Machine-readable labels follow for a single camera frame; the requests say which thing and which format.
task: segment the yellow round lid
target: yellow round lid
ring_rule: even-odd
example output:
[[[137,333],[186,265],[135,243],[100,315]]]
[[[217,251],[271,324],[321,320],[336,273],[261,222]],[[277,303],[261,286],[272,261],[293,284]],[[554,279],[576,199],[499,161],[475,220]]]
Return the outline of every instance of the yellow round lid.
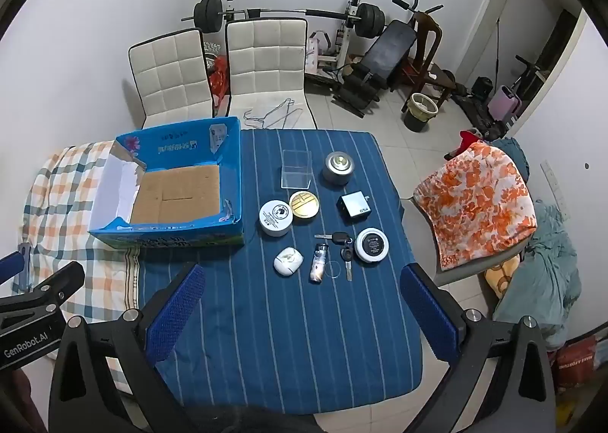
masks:
[[[296,217],[310,219],[317,215],[318,199],[310,191],[296,191],[291,195],[290,207]]]

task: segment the blue tablecloth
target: blue tablecloth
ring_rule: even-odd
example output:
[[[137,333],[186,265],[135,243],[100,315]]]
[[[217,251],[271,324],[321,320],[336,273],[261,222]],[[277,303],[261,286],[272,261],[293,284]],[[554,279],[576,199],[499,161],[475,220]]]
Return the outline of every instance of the blue tablecloth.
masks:
[[[281,238],[258,226],[260,207],[288,200],[280,187],[281,150],[309,150],[314,180],[309,190],[320,212],[294,224]],[[347,152],[356,163],[346,187],[321,175],[327,154]],[[401,225],[399,195],[369,133],[322,130],[242,131],[242,194],[245,246],[142,249],[140,304],[182,268],[206,270],[202,303],[189,319],[171,358],[157,364],[185,405],[259,405],[292,414],[335,411],[372,404],[415,389],[422,374],[420,331],[402,300],[401,268],[413,261]],[[361,190],[370,216],[346,227],[338,197]],[[355,257],[346,280],[339,247],[329,253],[342,273],[320,285],[308,281],[314,234],[347,231],[353,237],[376,227],[388,236],[388,256],[376,266]],[[274,257],[288,246],[304,256],[289,278],[276,274]]]

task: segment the orange floral cloth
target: orange floral cloth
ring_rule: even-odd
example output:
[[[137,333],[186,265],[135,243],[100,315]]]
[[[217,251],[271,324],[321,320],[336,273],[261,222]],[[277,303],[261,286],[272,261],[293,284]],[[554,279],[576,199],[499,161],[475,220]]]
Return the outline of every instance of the orange floral cloth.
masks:
[[[528,188],[511,158],[473,143],[414,190],[430,219],[442,270],[504,251],[536,230]]]

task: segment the clear plastic container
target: clear plastic container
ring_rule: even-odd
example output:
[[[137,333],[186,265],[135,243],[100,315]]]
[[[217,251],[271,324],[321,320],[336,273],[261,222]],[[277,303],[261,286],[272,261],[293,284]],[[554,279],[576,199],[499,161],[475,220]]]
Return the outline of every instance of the clear plastic container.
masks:
[[[281,188],[308,190],[312,180],[312,155],[308,150],[282,151],[281,164]]]

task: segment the key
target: key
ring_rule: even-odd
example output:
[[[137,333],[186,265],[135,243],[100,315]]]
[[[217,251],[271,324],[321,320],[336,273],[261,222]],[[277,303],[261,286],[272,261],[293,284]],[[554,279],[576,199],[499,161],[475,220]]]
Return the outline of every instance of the key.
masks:
[[[351,243],[353,241],[351,236],[342,231],[333,234],[315,234],[314,236],[317,239],[331,239],[335,245],[343,245],[344,243]]]
[[[346,280],[352,282],[353,270],[351,260],[353,260],[353,240],[349,243],[344,243],[344,248],[340,250],[340,256],[342,257],[342,260],[344,260],[344,266],[346,267]]]

